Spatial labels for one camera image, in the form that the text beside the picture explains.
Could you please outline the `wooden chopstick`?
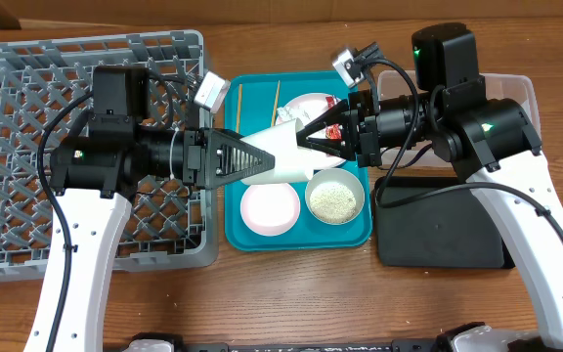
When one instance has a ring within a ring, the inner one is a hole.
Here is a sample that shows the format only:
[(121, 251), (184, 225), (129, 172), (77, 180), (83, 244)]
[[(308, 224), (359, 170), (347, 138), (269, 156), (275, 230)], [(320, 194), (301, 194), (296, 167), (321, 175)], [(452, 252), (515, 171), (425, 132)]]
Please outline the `wooden chopstick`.
[(236, 132), (237, 133), (239, 133), (239, 130), (240, 130), (242, 91), (243, 91), (243, 85), (239, 84), (238, 85), (238, 97), (237, 97), (237, 111), (236, 111)]
[(276, 125), (280, 91), (281, 91), (281, 82), (278, 80), (277, 88), (276, 88), (276, 95), (275, 95), (274, 105), (273, 105), (273, 110), (272, 110), (272, 116), (271, 116), (271, 127)]

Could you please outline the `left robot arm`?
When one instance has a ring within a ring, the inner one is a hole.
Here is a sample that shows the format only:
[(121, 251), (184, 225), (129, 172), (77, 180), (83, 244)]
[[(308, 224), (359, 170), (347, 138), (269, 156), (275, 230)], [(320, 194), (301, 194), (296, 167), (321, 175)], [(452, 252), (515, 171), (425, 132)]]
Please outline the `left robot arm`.
[(40, 147), (37, 175), (54, 220), (29, 351), (99, 351), (115, 253), (140, 182), (171, 178), (211, 190), (273, 169), (274, 157), (224, 129), (179, 129), (168, 116), (146, 124), (150, 84), (168, 96), (185, 88), (216, 111), (229, 84), (214, 73), (169, 76), (141, 66), (98, 66), (80, 97), (89, 109), (52, 151)]

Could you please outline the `red sauce packet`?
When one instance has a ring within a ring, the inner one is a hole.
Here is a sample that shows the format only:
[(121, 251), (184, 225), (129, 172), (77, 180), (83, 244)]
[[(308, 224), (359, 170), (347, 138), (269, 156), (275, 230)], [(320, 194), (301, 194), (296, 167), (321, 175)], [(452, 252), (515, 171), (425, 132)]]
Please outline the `red sauce packet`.
[[(339, 99), (334, 97), (334, 96), (326, 96), (325, 100), (327, 102), (327, 108), (329, 110), (333, 109), (339, 102)], [(342, 140), (342, 133), (340, 131), (340, 125), (339, 124), (333, 124), (333, 125), (328, 126), (325, 129), (325, 137), (329, 140), (341, 141)]]

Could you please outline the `pink shallow bowl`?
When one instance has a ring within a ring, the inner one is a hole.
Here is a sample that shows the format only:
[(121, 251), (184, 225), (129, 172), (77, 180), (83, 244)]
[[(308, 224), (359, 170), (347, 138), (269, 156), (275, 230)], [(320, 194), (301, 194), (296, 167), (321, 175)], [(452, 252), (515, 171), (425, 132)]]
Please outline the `pink shallow bowl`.
[(289, 231), (300, 215), (300, 199), (287, 183), (252, 185), (240, 201), (240, 216), (249, 230), (263, 237)]

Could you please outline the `grey bowl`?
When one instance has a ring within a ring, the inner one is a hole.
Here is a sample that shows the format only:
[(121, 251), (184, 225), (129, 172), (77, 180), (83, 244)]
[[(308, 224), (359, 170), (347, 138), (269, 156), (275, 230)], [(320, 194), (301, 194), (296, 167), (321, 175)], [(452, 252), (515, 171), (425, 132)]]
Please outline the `grey bowl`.
[(323, 223), (343, 225), (362, 212), (365, 195), (357, 176), (342, 168), (330, 168), (317, 172), (308, 182), (305, 201)]

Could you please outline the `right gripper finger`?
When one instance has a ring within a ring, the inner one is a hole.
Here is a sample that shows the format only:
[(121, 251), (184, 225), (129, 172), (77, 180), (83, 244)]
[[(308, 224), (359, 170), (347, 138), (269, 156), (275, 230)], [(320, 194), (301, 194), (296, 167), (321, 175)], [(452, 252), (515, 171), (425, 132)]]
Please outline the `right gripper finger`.
[(344, 140), (297, 138), (297, 145), (306, 149), (333, 155), (342, 159), (355, 159), (353, 146)]
[(296, 133), (298, 140), (304, 140), (312, 136), (314, 133), (324, 131), (329, 126), (338, 126), (338, 131), (342, 139), (349, 136), (349, 103), (347, 100), (341, 100), (332, 108), (329, 108), (316, 119), (304, 126), (304, 128)]

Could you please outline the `white napkin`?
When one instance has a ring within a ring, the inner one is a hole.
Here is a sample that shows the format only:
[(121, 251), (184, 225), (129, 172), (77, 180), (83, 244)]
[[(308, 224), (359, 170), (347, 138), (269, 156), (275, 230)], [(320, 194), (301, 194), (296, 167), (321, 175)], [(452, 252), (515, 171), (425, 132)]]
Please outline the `white napkin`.
[(305, 123), (309, 120), (309, 114), (297, 107), (282, 107), (277, 109), (277, 124), (286, 123), (295, 119)]

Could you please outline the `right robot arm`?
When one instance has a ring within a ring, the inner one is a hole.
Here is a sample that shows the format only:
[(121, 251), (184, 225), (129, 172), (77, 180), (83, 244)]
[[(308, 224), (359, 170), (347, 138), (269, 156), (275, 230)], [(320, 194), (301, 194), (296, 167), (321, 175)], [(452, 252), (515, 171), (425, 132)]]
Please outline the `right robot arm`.
[(439, 335), (437, 351), (563, 351), (563, 206), (554, 191), (541, 138), (524, 109), (491, 99), (478, 66), (474, 34), (461, 22), (434, 24), (411, 38), (410, 93), (380, 100), (371, 69), (385, 63), (376, 44), (348, 49), (333, 67), (349, 96), (296, 135), (305, 148), (378, 166), (381, 151), (402, 154), (430, 141), (495, 223), (533, 303), (538, 333), (475, 323)]

